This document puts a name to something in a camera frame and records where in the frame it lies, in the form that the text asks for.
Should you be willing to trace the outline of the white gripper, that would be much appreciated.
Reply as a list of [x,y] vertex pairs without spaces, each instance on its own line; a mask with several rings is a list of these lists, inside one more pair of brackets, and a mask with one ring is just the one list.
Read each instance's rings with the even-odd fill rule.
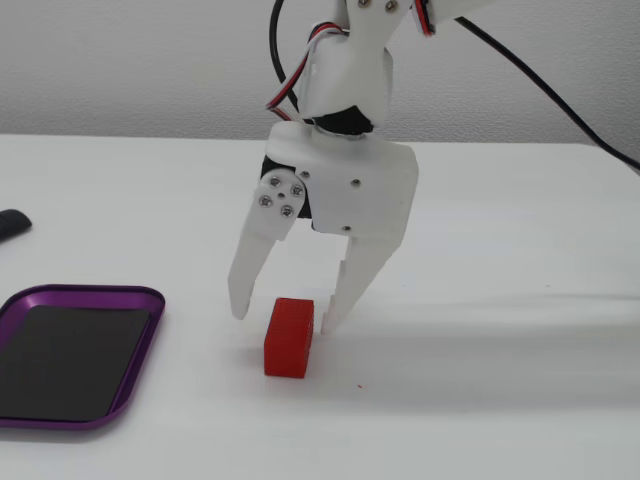
[[351,237],[322,320],[322,333],[330,334],[404,239],[416,156],[374,135],[348,139],[297,122],[273,126],[265,154],[293,172],[269,172],[256,187],[228,275],[232,315],[245,318],[272,248],[286,239],[307,200],[316,231]]

